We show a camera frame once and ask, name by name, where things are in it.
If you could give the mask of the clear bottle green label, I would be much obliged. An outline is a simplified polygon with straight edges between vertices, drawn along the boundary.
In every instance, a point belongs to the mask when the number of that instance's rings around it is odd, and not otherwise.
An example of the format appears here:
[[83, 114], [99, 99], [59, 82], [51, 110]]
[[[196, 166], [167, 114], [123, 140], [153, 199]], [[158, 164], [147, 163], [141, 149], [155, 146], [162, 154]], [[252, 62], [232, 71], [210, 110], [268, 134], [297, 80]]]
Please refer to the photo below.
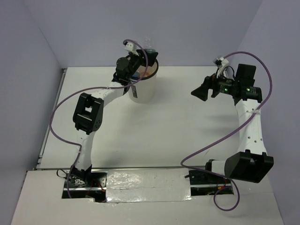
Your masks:
[[151, 37], [145, 37], [143, 42], [143, 48], [147, 53], [149, 65], [153, 66], [158, 56], [158, 52], [156, 51], [155, 40]]

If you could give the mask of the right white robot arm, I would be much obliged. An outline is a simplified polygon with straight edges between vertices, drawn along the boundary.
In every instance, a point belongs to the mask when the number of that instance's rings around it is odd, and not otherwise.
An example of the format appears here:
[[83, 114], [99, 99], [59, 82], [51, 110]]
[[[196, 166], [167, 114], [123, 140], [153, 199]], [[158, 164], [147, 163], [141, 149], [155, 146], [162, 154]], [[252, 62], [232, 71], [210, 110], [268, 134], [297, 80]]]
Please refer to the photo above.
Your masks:
[[274, 158], [267, 155], [263, 143], [261, 110], [262, 91], [254, 86], [256, 67], [239, 64], [234, 79], [213, 74], [205, 77], [200, 87], [191, 94], [203, 101], [227, 94], [234, 99], [239, 118], [239, 147], [236, 154], [226, 160], [210, 159], [205, 165], [204, 178], [215, 183], [220, 175], [234, 180], [259, 183], [274, 165]]

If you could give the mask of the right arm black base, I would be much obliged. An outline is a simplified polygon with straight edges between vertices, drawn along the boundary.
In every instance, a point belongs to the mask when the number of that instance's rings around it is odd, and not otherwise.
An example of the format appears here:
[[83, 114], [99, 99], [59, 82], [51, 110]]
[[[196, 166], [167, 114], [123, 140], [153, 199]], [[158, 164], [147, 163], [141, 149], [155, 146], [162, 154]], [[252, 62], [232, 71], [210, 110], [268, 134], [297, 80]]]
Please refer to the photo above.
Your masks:
[[214, 195], [233, 195], [232, 184], [228, 179], [202, 172], [199, 170], [190, 170], [185, 175], [190, 183], [192, 196]]

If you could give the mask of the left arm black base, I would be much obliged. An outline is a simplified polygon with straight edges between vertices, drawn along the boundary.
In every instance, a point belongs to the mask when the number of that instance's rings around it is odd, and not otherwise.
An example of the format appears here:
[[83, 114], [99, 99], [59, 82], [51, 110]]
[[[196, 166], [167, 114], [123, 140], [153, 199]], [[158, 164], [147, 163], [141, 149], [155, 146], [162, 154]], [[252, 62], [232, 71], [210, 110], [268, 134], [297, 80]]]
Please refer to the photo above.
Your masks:
[[58, 169], [56, 176], [64, 180], [62, 199], [91, 198], [97, 203], [107, 201], [107, 172], [89, 171], [85, 176], [85, 181], [73, 174], [68, 177], [68, 171], [63, 169]]

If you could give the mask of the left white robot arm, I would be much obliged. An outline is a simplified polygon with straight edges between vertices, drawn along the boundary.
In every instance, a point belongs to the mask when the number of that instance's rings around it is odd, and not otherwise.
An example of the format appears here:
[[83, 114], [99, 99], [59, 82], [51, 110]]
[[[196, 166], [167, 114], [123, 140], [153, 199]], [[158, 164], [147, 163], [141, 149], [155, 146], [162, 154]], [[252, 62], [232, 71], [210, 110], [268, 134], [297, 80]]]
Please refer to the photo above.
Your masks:
[[129, 50], [126, 57], [117, 60], [108, 87], [91, 94], [82, 93], [79, 96], [73, 115], [79, 151], [71, 166], [70, 176], [75, 177], [76, 183], [81, 187], [88, 186], [92, 181], [92, 145], [95, 133], [103, 121], [104, 108], [130, 90], [130, 85], [141, 77], [134, 75], [140, 67], [149, 70], [154, 66], [158, 70], [157, 56], [158, 52], [153, 49]]

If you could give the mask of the Pepsi bottle blue label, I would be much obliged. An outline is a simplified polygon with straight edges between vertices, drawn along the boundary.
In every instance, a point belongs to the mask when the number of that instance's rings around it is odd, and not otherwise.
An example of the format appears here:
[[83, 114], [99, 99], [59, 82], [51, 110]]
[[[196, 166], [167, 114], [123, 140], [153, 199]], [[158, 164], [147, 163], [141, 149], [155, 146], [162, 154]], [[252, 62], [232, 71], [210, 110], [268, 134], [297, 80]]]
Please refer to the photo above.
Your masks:
[[133, 75], [132, 75], [133, 79], [139, 79], [140, 78], [140, 73], [138, 71], [136, 71]]

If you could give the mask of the long orange bottle white cap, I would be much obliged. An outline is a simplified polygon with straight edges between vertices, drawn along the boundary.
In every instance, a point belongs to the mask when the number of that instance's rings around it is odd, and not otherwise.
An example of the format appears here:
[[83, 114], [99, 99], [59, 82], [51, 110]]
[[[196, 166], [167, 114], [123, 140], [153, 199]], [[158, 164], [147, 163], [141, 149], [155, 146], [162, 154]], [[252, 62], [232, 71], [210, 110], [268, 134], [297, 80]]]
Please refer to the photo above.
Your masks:
[[140, 73], [140, 77], [149, 77], [149, 76], [151, 76], [151, 73], [148, 71], [143, 71]]

